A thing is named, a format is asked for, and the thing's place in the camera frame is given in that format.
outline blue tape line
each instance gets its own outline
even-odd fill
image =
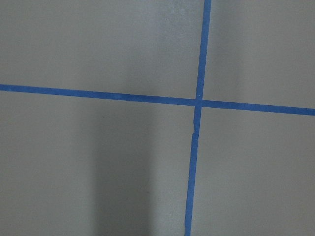
[[[300,108],[300,107],[284,107],[274,105],[261,105],[251,103],[238,103],[238,102],[220,102],[220,101],[207,101],[202,102],[203,107],[221,108],[221,109],[234,109],[256,112],[274,112],[284,114],[296,114],[315,116],[315,109],[313,108]]]
[[[113,93],[113,92],[95,92],[95,91],[71,90],[71,89],[63,89],[63,88],[42,88],[42,87],[2,85],[2,84],[0,84],[0,90],[12,91],[12,92],[27,92],[27,93],[72,96],[72,97],[88,97],[88,98],[98,98],[98,99],[133,101],[133,102],[150,102],[150,103],[162,103],[162,104],[173,104],[173,105],[183,105],[183,106],[195,106],[194,99],[176,98],[176,97],[158,97],[158,96],[132,95],[132,94]]]
[[[185,213],[185,236],[190,236],[191,234],[193,197],[194,197],[194,189],[195,189],[196,167],[197,167],[197,156],[198,156],[198,138],[199,138],[199,133],[200,133],[203,87],[204,87],[204,80],[205,80],[208,36],[209,36],[209,26],[210,26],[210,11],[211,11],[211,0],[205,0],[204,8],[203,8],[199,66],[198,66],[198,77],[197,77],[197,88],[196,88],[196,106],[194,109],[194,116],[193,116],[194,133],[192,134],[191,148],[190,148],[189,177],[188,177],[186,213]]]
[[[186,99],[186,98],[145,96],[145,95],[124,94],[124,93],[94,92],[94,91],[71,90],[71,89],[62,89],[62,88],[42,88],[42,87],[3,85],[3,84],[0,84],[0,91],[26,92],[26,93],[87,97],[87,98],[148,102],[148,103],[161,103],[161,104],[173,104],[173,105],[183,105],[183,106],[195,106],[198,103],[198,101],[196,102],[195,99]],[[202,107],[315,116],[315,109],[313,108],[285,107],[285,106],[263,105],[263,104],[252,104],[252,103],[203,100]]]

